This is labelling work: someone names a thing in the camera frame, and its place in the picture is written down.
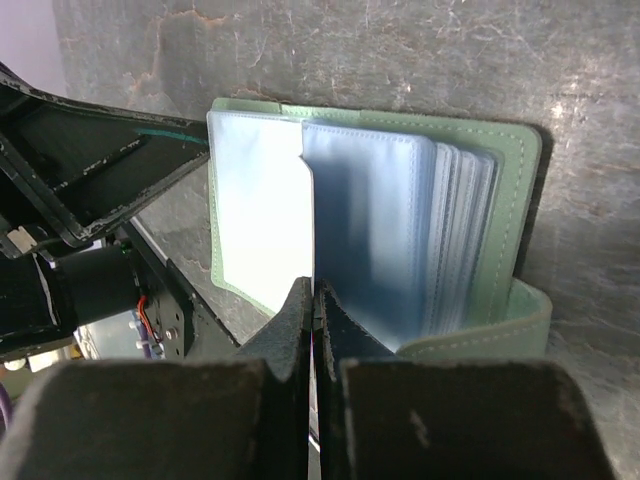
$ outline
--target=orange wire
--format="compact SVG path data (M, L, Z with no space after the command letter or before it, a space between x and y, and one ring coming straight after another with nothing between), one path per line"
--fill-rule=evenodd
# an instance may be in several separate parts
M153 328L151 328L151 322L149 322L149 318L144 311L145 303L147 303L147 296L143 295L140 297L140 300L138 300L138 316L140 317L140 321L144 325L144 328L147 329L149 336L153 337L156 343L160 343L162 338L153 330Z

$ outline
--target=screw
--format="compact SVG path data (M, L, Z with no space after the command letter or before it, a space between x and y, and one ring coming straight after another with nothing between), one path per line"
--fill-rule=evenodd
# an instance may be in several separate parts
M179 336L180 332L178 332L177 328L168 328L166 332L164 332L164 336L167 340L176 340Z

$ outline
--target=black cylinder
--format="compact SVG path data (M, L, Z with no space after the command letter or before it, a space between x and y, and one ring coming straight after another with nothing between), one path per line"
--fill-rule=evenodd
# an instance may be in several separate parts
M140 297L129 255L119 246L61 258L56 272L71 295L78 325L132 310Z

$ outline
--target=stained gray surface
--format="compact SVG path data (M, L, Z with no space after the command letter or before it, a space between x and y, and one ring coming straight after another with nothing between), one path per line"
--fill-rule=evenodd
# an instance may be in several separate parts
M640 477L640 3L55 0L54 12L77 99L203 119L215 97L239 96L547 131L522 277L553 300L549 355L585 389L621 478ZM206 184L203 168L141 217L245 341L264 319L209 281Z

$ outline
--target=stitching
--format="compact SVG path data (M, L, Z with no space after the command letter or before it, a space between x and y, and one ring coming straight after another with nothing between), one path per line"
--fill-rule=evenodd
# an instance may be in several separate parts
M517 141L520 144L520 159L519 159L519 167L518 167L518 178L516 180L516 185L515 185L515 189L513 191L513 199L511 201L511 206L509 207L509 217L507 219L507 226L505 228L504 231L504 237L502 239L502 246L500 247L500 257L498 258L498 266L496 267L496 275L495 275L495 280L493 282L493 287L491 288L491 297L489 300L489 313L487 315L487 318L490 319L491 315L493 313L493 306L494 306L494 301L495 301L495 296L496 296L496 290L498 287L498 280L500 278L500 271L502 270L502 262L504 260L504 253L505 253L505 249L507 247L507 239L509 237L509 233L511 231L511 221L513 220L513 211L515 209L515 205L516 205L516 200L518 198L518 193L520 190L520 182L522 180L522 172L524 170L524 141L520 138L517 137L516 135L513 134L508 134L508 133L504 133L504 132L493 132L491 130L480 130L480 129L473 129L473 128L462 128L462 127L451 127L448 125L432 125L432 124L427 124L427 123L416 123L416 122L398 122L398 121L394 121L394 120L384 120L384 119L379 119L379 118L368 118L368 121L372 121L372 122L377 122L377 123L389 123L389 124L396 124L396 125L405 125L405 126L413 126L413 127L428 127L428 128L435 128L435 129L439 129L439 130L448 130L448 131L455 131L455 132L468 132L468 133L479 133L479 134L484 134L484 135L497 135L500 137L507 137L510 138L512 140Z
M421 353L425 353L425 352L433 352L436 350L449 350L449 349L456 349L456 348L464 348L467 347L469 345L477 345L479 343L492 343L492 342L496 342L498 340L502 340L504 338L509 338L509 337L515 337L518 335L522 335L524 333L530 332L532 330L535 330L537 328L540 328L541 326L543 326L545 324L545 322L543 320L538 320L538 322L535 325L530 325L528 327L523 327L521 329L518 330L513 330L512 332L507 332L507 333L502 333L499 335L492 335L490 337L483 337L483 338L477 338L477 339L473 339L473 340L465 340L463 342L456 342L456 343L451 343L448 345L437 345L437 346L431 346L431 347L423 347L419 350L416 350L415 352L411 353L411 356L416 356L416 355L420 355Z

